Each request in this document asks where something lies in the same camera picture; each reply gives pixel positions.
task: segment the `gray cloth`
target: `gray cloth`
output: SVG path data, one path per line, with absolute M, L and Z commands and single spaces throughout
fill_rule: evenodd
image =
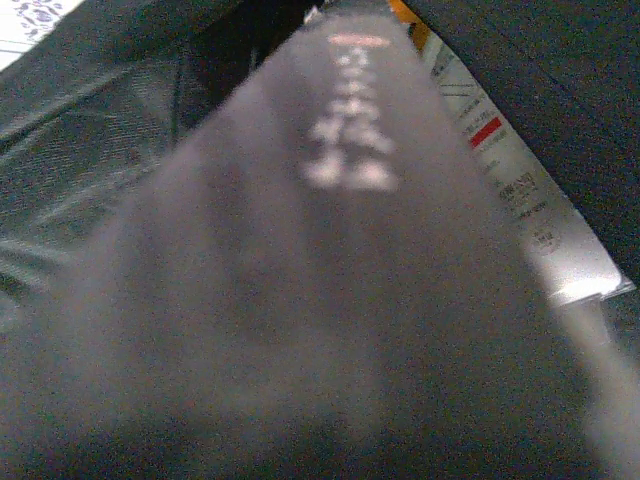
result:
M 314 128 L 350 109 L 395 150 Z M 3 465 L 593 478 L 578 363 L 395 22 L 310 23 L 160 163 L 11 335 Z

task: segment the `white label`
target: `white label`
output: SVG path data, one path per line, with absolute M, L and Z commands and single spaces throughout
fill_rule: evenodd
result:
M 434 34 L 423 58 L 550 297 L 569 303 L 615 291 L 622 276 L 606 250 L 460 59 Z

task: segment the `white tile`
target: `white tile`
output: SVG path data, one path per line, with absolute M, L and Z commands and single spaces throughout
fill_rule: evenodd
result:
M 15 15 L 15 5 L 11 0 L 0 1 L 0 15 Z
M 27 37 L 29 29 L 23 27 L 22 23 L 23 20 L 17 15 L 0 15 L 0 41 L 34 44 Z
M 0 52 L 24 53 L 33 47 L 33 43 L 17 42 L 14 40 L 0 40 Z
M 84 0 L 58 0 L 56 3 L 62 4 L 62 9 L 66 15 L 70 11 L 75 10 L 82 2 L 84 2 Z
M 0 70 L 4 70 L 21 56 L 21 53 L 0 52 Z

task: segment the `red stripe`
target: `red stripe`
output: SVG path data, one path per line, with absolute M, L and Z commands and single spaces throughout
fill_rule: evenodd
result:
M 473 138 L 471 139 L 471 147 L 472 148 L 476 148 L 478 145 L 480 145 L 482 142 L 484 142 L 487 139 L 487 137 L 489 137 L 489 135 L 491 135 L 493 132 L 495 132 L 501 126 L 502 126 L 502 122 L 500 121 L 500 119 L 498 117 L 496 117 L 493 120 L 491 120 L 484 127 L 482 127 L 480 130 L 478 130 L 478 133 L 476 133 L 473 136 Z

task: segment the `blue floral pattern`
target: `blue floral pattern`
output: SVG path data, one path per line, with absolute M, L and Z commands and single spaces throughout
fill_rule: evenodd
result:
M 55 0 L 12 0 L 14 10 L 30 41 L 39 41 L 51 32 L 63 16 L 63 5 Z

